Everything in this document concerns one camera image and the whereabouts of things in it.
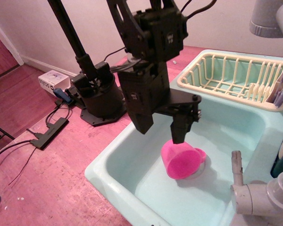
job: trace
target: sink basin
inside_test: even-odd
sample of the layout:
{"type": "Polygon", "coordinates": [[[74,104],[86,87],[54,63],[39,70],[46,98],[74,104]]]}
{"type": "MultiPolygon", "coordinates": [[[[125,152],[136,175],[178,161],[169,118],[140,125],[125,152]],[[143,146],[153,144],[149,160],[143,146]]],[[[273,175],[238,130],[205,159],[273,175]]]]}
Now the sink basin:
{"type": "MultiPolygon", "coordinates": [[[[176,79],[170,85],[191,92],[177,87],[176,79]]],[[[153,115],[154,125],[146,135],[131,123],[87,167],[86,178],[131,224],[228,226],[234,215],[230,196],[233,150],[242,152],[246,183],[271,179],[283,140],[283,112],[201,96],[202,118],[185,139],[207,153],[196,174],[184,180],[166,174],[160,151],[171,139],[172,118],[159,114],[153,115]]]]}

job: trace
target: black power strip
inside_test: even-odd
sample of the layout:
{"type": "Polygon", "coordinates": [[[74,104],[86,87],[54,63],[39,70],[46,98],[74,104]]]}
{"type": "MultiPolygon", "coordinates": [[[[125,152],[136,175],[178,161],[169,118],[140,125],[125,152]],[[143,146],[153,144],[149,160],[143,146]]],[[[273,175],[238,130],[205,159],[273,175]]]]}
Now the black power strip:
{"type": "Polygon", "coordinates": [[[31,144],[40,150],[44,150],[46,146],[58,135],[58,133],[69,123],[66,118],[59,118],[55,124],[48,123],[48,130],[46,133],[35,133],[35,137],[32,139],[31,144]]]}

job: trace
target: white box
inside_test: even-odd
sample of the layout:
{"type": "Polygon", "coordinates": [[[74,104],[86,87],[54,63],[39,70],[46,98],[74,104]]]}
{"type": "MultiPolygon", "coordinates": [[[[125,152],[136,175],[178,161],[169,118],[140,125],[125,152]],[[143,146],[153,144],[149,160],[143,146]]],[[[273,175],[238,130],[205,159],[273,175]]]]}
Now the white box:
{"type": "Polygon", "coordinates": [[[70,88],[70,78],[56,71],[50,71],[40,75],[39,83],[43,89],[52,95],[54,95],[53,90],[56,88],[61,88],[63,91],[70,88]]]}

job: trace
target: dish rack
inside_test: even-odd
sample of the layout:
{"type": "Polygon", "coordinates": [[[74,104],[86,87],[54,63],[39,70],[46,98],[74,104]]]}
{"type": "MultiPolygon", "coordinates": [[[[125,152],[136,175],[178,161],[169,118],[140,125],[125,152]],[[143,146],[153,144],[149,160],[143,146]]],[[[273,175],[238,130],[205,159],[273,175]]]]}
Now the dish rack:
{"type": "Polygon", "coordinates": [[[270,103],[279,85],[283,61],[218,52],[200,54],[179,77],[180,87],[251,105],[281,111],[270,103]]]}

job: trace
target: door frame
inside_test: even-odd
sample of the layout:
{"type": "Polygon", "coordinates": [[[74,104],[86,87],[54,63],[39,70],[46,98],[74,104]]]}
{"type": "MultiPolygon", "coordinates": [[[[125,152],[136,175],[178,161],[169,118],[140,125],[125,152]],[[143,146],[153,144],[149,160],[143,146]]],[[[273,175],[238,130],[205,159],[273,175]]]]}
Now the door frame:
{"type": "Polygon", "coordinates": [[[18,53],[15,46],[11,43],[11,41],[8,39],[8,37],[1,28],[0,28],[0,40],[2,41],[3,45],[9,50],[9,52],[13,55],[13,57],[18,62],[18,64],[23,65],[24,61],[22,60],[20,54],[18,53]]]}

